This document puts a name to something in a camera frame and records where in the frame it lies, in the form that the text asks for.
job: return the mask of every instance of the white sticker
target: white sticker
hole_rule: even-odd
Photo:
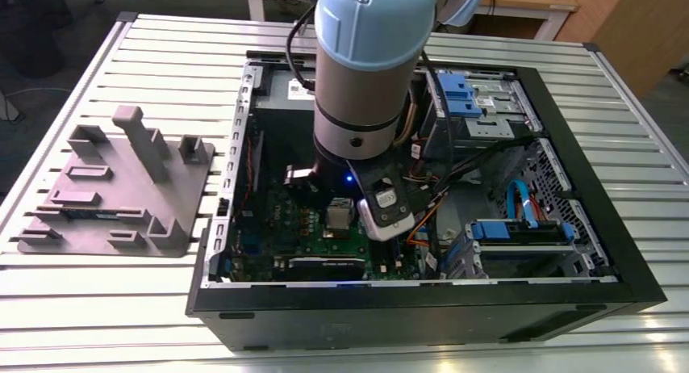
[[[414,159],[421,159],[421,146],[420,145],[412,145],[412,157]]]
[[[316,97],[309,94],[309,90],[304,88],[296,78],[289,80],[288,84],[288,100],[313,100]]]
[[[376,201],[378,201],[378,206],[382,209],[394,205],[397,203],[397,194],[394,193],[394,189],[389,189],[377,193]]]
[[[97,218],[102,218],[104,220],[118,220],[114,214],[96,214]]]
[[[430,252],[426,253],[426,264],[429,264],[429,267],[433,268],[433,270],[438,267],[438,261]]]
[[[493,102],[493,100],[490,98],[477,97],[476,98],[476,103],[478,105],[482,105],[484,107],[494,107],[496,106],[496,103]]]

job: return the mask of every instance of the motherboard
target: motherboard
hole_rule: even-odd
[[[318,211],[300,206],[274,180],[264,196],[258,230],[229,232],[225,272],[232,280],[420,279],[416,246],[401,239],[370,241],[350,199],[336,198]]]

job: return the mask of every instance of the blue drive bracket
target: blue drive bracket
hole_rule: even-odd
[[[461,74],[441,73],[440,92],[448,102],[449,116],[478,118],[484,110],[476,106],[473,101],[473,87],[466,83],[466,78]]]

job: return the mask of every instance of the wooden desk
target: wooden desk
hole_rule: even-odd
[[[250,20],[265,21],[264,0],[248,0]],[[482,0],[477,14],[488,15],[490,0]],[[496,0],[496,15],[542,19],[536,40],[554,40],[570,12],[580,8],[576,0]]]
[[[477,14],[488,15],[490,0],[482,0]],[[536,40],[554,40],[572,12],[580,9],[576,0],[496,0],[494,15],[542,19]]]

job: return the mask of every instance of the blue cable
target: blue cable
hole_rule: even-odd
[[[529,188],[526,182],[520,179],[513,179],[509,182],[506,188],[506,218],[517,218],[517,209],[514,207],[514,191],[518,190],[518,196],[521,197],[521,206],[524,209],[524,218],[529,223],[529,228],[538,228],[538,222],[534,217],[534,209],[530,204]]]

